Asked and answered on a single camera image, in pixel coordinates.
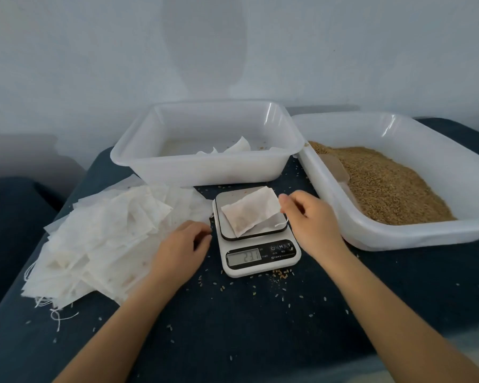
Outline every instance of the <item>empty white bin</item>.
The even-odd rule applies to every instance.
[[[252,151],[196,155],[213,147],[223,152],[242,136]],[[148,184],[254,183],[280,176],[303,144],[285,107],[274,102],[163,103],[137,117],[110,158],[130,166]]]
[[[456,244],[479,239],[479,155],[402,115],[324,113],[293,117],[303,137],[329,147],[368,147],[412,168],[458,220],[389,226],[351,203],[310,145],[298,158],[320,198],[333,208],[343,237],[368,251]]]

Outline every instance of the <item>digital kitchen scale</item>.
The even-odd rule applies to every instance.
[[[213,201],[222,267],[232,278],[292,266],[301,258],[300,246],[282,213],[252,227],[239,238],[234,234],[222,207],[260,188],[222,192]]]

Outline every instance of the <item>wall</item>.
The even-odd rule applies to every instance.
[[[0,174],[67,193],[139,109],[227,97],[479,130],[479,0],[0,0]]]

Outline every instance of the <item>person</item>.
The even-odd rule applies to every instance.
[[[479,382],[479,368],[354,256],[332,208],[303,191],[279,197],[295,238],[337,285],[393,379]],[[211,228],[187,221],[160,244],[149,275],[55,379],[124,382],[160,311],[197,271]]]

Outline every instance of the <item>brown grain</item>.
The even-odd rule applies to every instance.
[[[351,192],[367,217],[394,226],[456,220],[446,203],[414,170],[380,152],[309,143],[316,153],[333,154],[342,162],[351,177]]]

